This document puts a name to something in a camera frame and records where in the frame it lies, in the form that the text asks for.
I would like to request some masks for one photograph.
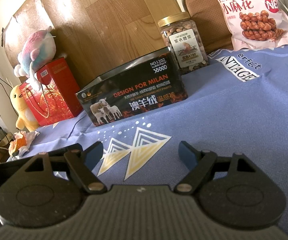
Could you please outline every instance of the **snack bag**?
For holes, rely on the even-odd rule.
[[[278,0],[218,0],[234,50],[264,49],[288,44],[288,16]]]

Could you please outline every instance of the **red label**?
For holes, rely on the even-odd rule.
[[[265,0],[265,6],[272,13],[278,12],[277,0]]]

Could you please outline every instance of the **black box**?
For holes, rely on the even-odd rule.
[[[187,93],[166,47],[106,72],[76,96],[99,126],[182,101]]]

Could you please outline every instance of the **qr code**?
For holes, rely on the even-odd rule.
[[[44,71],[41,73],[41,76],[42,76],[42,77],[45,77],[47,74],[48,74],[47,70],[44,70]]]

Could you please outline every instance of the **yellow duck plush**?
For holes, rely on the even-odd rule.
[[[16,121],[16,127],[20,130],[23,130],[24,127],[26,127],[30,132],[33,132],[39,128],[40,125],[28,108],[19,86],[20,85],[15,86],[10,94],[12,105],[19,114]]]

